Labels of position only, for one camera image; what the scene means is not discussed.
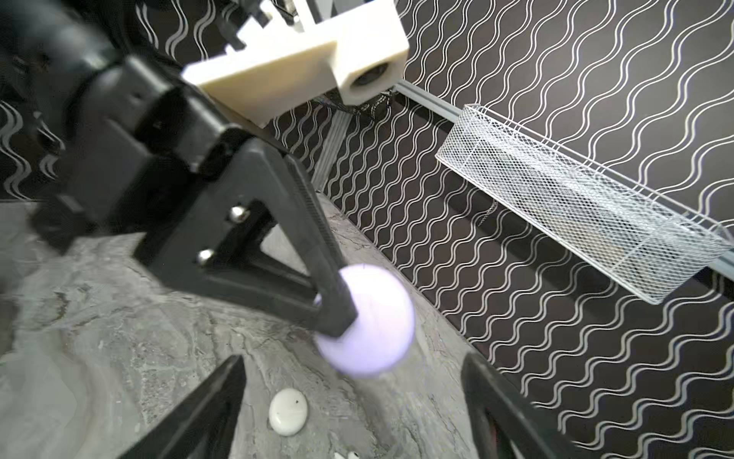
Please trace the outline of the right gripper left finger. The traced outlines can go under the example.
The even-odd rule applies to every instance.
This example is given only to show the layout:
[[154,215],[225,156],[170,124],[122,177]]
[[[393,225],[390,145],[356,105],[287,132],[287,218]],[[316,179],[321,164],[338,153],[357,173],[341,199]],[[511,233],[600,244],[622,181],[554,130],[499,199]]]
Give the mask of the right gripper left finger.
[[228,458],[247,384],[240,355],[232,355],[123,458]]

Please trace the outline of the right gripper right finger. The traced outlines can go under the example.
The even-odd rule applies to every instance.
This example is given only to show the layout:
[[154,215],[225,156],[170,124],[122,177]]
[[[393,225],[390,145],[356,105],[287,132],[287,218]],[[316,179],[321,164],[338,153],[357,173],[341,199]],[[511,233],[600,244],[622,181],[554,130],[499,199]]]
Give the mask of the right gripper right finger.
[[464,356],[461,382],[480,458],[577,458],[579,449],[480,354]]

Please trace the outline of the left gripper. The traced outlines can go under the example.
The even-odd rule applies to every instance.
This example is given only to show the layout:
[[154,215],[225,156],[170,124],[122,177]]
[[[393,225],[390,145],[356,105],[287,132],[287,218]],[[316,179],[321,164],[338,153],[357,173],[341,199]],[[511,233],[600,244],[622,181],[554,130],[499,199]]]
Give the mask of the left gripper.
[[164,286],[338,338],[357,308],[309,176],[248,136],[200,91],[126,57],[76,98],[70,149],[32,228],[58,252],[151,230],[134,256]]

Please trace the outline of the purple round earbud case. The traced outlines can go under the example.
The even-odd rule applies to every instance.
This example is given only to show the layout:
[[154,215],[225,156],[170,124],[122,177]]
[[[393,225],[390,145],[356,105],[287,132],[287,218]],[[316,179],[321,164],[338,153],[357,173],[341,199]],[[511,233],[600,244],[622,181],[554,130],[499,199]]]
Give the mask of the purple round earbud case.
[[414,340],[416,314],[403,283],[388,270],[370,264],[339,271],[349,289],[357,318],[338,338],[316,333],[320,355],[339,372],[372,378],[396,366]]

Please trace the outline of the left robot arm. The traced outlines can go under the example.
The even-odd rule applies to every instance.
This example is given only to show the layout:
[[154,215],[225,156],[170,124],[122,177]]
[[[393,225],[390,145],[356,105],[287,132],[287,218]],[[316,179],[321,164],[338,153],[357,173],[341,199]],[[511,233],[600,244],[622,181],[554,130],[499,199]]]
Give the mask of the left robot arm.
[[130,1],[5,1],[2,74],[63,139],[32,217],[59,252],[142,233],[134,256],[171,289],[343,335],[357,307],[302,164],[126,32]]

